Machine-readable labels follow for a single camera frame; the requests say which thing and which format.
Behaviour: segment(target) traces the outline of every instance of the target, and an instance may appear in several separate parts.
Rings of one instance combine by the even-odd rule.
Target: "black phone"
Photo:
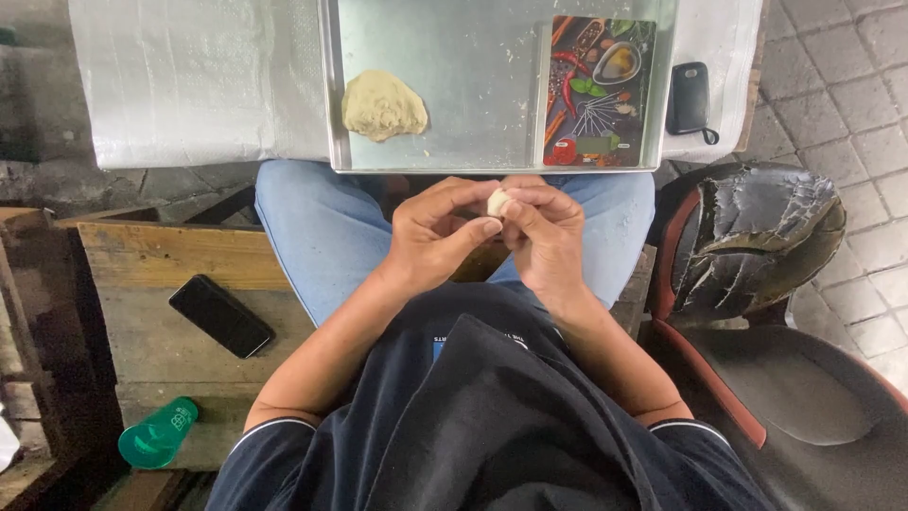
[[[204,275],[186,281],[168,302],[239,358],[249,358],[274,337],[265,322]]]
[[[702,62],[688,62],[672,68],[668,89],[666,130],[671,135],[704,132],[707,144],[716,144],[718,134],[706,127],[709,122],[709,72]]]

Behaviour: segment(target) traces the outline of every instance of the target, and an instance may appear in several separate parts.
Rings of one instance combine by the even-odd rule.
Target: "forearm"
[[[277,416],[320,422],[409,299],[380,269],[372,272],[271,375],[245,429]]]
[[[630,415],[647,425],[691,417],[668,374],[588,288],[547,307],[583,372]]]

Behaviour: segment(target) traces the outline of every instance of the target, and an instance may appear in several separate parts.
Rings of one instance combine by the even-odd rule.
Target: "metal tray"
[[[331,166],[339,173],[576,174],[659,167],[677,0],[319,0]],[[640,166],[542,165],[553,15],[657,23]],[[341,122],[346,82],[384,69],[419,94],[422,135],[382,143]]]

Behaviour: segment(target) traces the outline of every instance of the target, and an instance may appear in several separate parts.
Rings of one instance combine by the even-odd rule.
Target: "dough ball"
[[[363,71],[347,83],[340,114],[344,127],[372,142],[422,133],[429,121],[419,95],[395,75],[376,69]]]
[[[489,196],[489,202],[486,205],[486,210],[489,213],[489,216],[501,218],[501,207],[509,200],[510,195],[508,195],[508,192],[505,192],[501,188],[498,188],[494,192],[492,192],[492,195]]]

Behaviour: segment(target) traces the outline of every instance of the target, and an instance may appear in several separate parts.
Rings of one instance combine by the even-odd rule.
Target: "shirt sleeve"
[[[756,485],[728,440],[714,427],[693,419],[667,419],[649,431],[681,455],[693,470],[677,476],[706,481],[717,496],[734,509],[775,509]]]
[[[298,417],[247,431],[221,466],[205,509],[270,509],[288,498],[314,436],[315,427]]]

